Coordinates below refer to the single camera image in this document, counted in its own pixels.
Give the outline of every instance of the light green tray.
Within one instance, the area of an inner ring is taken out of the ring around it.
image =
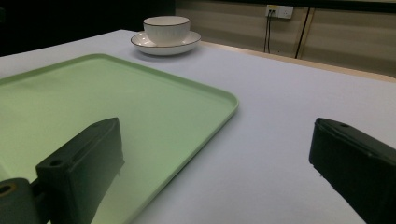
[[[0,180],[35,166],[90,124],[118,117],[125,165],[93,223],[124,223],[233,115],[226,91],[107,55],[0,80]]]

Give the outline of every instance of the white table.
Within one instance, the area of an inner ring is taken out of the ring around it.
[[[0,58],[8,77],[105,53],[230,91],[234,117],[134,223],[364,223],[308,162],[316,118],[336,119],[396,147],[396,85],[200,45],[143,54],[119,30]]]

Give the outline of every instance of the white saucer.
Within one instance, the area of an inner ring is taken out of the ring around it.
[[[131,42],[140,51],[153,55],[174,55],[194,49],[201,40],[201,35],[190,31],[189,35],[179,45],[161,47],[151,42],[145,32],[140,32],[131,38]]]

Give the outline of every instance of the gripper screw hole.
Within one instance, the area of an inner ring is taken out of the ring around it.
[[[49,165],[50,166],[59,166],[60,164],[62,164],[62,161],[56,160],[56,161],[52,161]]]
[[[10,189],[11,189],[10,185],[4,185],[4,186],[0,187],[0,194],[4,194],[7,191],[9,191]]]

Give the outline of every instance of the bowl rim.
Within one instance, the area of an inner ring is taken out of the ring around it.
[[[163,18],[181,18],[181,19],[185,19],[186,21],[181,22],[181,23],[168,24],[168,25],[148,23],[148,20],[150,20],[150,19],[163,19]],[[150,17],[150,18],[143,20],[143,24],[149,25],[149,26],[178,26],[178,25],[183,25],[183,24],[189,23],[189,22],[190,22],[189,18],[180,17],[180,16],[159,16],[159,17]]]

